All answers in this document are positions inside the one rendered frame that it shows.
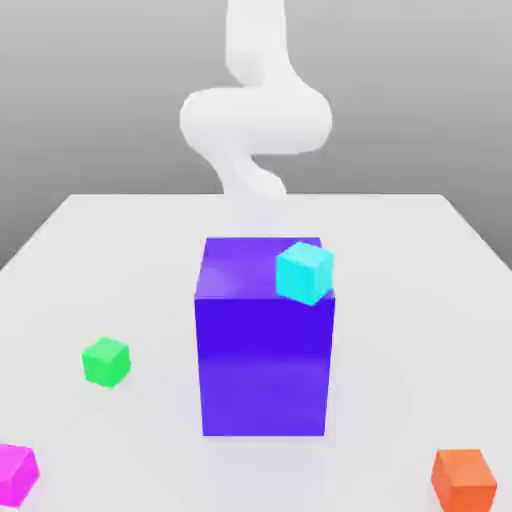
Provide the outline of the small cyan cube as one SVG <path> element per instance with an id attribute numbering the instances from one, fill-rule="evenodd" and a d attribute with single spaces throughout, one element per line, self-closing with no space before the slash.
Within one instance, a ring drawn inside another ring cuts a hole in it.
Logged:
<path id="1" fill-rule="evenodd" d="M 333 287 L 334 253 L 296 242 L 276 257 L 276 293 L 314 306 Z"/>

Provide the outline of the small green cube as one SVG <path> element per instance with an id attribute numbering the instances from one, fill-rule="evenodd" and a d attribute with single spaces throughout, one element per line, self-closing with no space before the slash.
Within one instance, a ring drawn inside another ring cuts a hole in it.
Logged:
<path id="1" fill-rule="evenodd" d="M 100 337 L 82 352 L 82 363 L 87 381 L 113 388 L 130 372 L 129 347 L 123 342 Z"/>

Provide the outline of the small orange cube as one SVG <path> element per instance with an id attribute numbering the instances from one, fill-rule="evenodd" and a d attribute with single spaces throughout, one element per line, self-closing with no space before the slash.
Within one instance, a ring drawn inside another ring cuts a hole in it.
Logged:
<path id="1" fill-rule="evenodd" d="M 497 482 L 478 449 L 438 450 L 431 482 L 443 512 L 490 512 Z"/>

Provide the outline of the small magenta cube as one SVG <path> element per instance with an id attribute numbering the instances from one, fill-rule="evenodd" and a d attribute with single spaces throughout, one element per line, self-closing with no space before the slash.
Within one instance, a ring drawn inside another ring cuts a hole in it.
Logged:
<path id="1" fill-rule="evenodd" d="M 39 476 L 32 448 L 0 444 L 0 506 L 18 508 Z"/>

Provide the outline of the large purple box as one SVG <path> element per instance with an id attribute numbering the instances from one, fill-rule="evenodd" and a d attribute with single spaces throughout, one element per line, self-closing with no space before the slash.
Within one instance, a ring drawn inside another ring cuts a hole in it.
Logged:
<path id="1" fill-rule="evenodd" d="M 336 298 L 276 292 L 276 258 L 295 237 L 209 237 L 194 294 L 206 436 L 325 432 Z"/>

